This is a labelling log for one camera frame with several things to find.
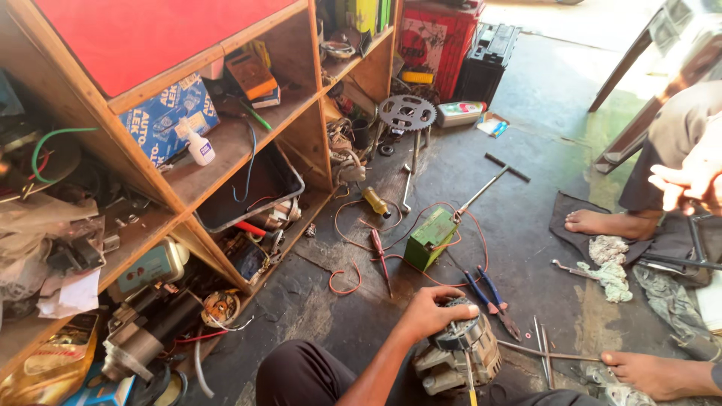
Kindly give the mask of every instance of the black battery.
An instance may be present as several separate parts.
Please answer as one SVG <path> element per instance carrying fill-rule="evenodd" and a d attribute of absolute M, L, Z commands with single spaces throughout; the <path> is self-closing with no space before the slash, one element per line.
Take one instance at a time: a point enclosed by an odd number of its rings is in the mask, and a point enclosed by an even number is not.
<path fill-rule="evenodd" d="M 455 100 L 491 105 L 520 31 L 520 27 L 504 24 L 483 24 L 477 29 L 461 65 Z"/>

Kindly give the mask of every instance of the blue wire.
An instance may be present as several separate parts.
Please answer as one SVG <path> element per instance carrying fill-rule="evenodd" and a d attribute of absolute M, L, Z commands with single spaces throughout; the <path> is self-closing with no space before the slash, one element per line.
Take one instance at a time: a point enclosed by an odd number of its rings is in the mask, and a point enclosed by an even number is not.
<path fill-rule="evenodd" d="M 245 194 L 243 195 L 243 200 L 238 200 L 235 196 L 235 186 L 231 185 L 233 188 L 233 199 L 238 203 L 243 203 L 248 198 L 248 187 L 251 185 L 251 169 L 253 169 L 253 159 L 256 157 L 256 130 L 253 129 L 253 126 L 248 119 L 245 120 L 245 123 L 248 124 L 248 128 L 251 129 L 251 135 L 253 136 L 253 150 L 251 151 L 251 163 L 248 165 L 248 176 L 245 179 Z"/>

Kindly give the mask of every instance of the white bottle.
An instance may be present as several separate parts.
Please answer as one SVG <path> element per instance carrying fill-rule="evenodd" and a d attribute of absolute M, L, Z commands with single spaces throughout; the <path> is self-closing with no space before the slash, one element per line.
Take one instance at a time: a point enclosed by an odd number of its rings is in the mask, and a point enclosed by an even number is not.
<path fill-rule="evenodd" d="M 186 117 L 181 118 L 180 123 L 188 129 L 188 141 L 191 142 L 188 146 L 188 151 L 193 155 L 193 159 L 196 160 L 196 163 L 200 166 L 208 165 L 213 158 L 216 157 L 216 152 L 213 150 L 213 147 L 211 147 L 211 143 L 193 131 Z"/>

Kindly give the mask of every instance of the green battery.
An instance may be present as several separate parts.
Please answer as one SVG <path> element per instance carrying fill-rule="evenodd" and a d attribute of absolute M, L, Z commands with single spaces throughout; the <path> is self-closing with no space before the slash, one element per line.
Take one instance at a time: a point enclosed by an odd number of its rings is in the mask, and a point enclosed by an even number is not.
<path fill-rule="evenodd" d="M 437 207 L 424 224 L 421 224 L 406 242 L 404 258 L 416 268 L 426 272 L 426 269 L 446 249 L 434 250 L 438 246 L 448 244 L 458 228 L 453 221 L 451 213 L 443 207 Z"/>

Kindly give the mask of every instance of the orange device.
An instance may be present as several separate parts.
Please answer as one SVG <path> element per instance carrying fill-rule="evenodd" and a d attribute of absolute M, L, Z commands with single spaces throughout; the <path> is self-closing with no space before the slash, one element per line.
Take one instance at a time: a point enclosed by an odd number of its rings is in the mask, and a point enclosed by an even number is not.
<path fill-rule="evenodd" d="M 278 87 L 276 79 L 256 55 L 244 52 L 226 61 L 226 67 L 249 100 L 272 92 Z"/>

